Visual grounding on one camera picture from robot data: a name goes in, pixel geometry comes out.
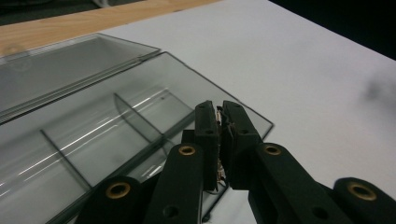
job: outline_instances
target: white table surface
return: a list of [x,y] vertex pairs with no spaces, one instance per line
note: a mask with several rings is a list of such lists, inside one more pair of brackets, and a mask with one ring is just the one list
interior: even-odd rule
[[[367,180],[396,198],[396,62],[263,0],[224,0],[102,32],[169,51],[275,123],[318,182]],[[212,223],[254,223],[229,190]]]

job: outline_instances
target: brass insert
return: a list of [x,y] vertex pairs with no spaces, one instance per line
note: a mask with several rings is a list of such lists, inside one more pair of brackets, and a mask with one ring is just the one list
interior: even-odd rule
[[131,191],[131,186],[125,182],[118,182],[110,185],[106,190],[106,196],[109,199],[119,199]]
[[178,152],[183,156],[190,156],[195,153],[195,148],[193,147],[181,147]]
[[350,182],[347,184],[347,190],[354,196],[363,199],[365,201],[374,201],[376,194],[371,189],[367,188],[363,184],[357,182]]
[[264,151],[272,156],[277,156],[282,153],[282,151],[277,147],[265,147]]

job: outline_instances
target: screw hole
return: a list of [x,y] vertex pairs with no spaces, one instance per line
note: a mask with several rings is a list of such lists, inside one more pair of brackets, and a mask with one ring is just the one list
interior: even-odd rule
[[178,216],[178,209],[174,206],[166,206],[163,209],[163,216],[168,218],[174,218]]
[[270,154],[270,155],[273,155],[273,156],[277,156],[277,155],[280,155],[280,153],[282,153],[282,151],[279,148],[277,148],[277,147],[265,147],[264,151],[267,154]]
[[363,184],[351,182],[347,185],[347,189],[351,194],[355,195],[355,197],[365,201],[374,201],[376,199],[376,194]]
[[178,152],[183,156],[190,156],[195,153],[195,148],[193,147],[181,147]]
[[313,207],[312,208],[312,213],[315,215],[315,217],[318,217],[320,219],[329,218],[329,214],[327,214],[326,210],[324,210],[321,207]]
[[131,190],[131,186],[125,182],[119,182],[110,185],[106,190],[106,196],[109,199],[119,199],[126,196]]

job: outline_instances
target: clear plastic box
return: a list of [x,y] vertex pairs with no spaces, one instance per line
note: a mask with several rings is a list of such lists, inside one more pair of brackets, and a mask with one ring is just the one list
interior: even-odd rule
[[[242,104],[170,53],[106,35],[3,57],[0,78],[0,223],[68,222],[104,179],[160,172],[196,105]],[[245,109],[265,137],[273,124]]]

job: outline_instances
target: wooden surface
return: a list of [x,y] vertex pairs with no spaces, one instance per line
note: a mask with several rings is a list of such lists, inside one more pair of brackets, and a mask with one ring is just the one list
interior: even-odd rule
[[34,49],[133,21],[219,0],[147,0],[60,17],[0,26],[0,55]]

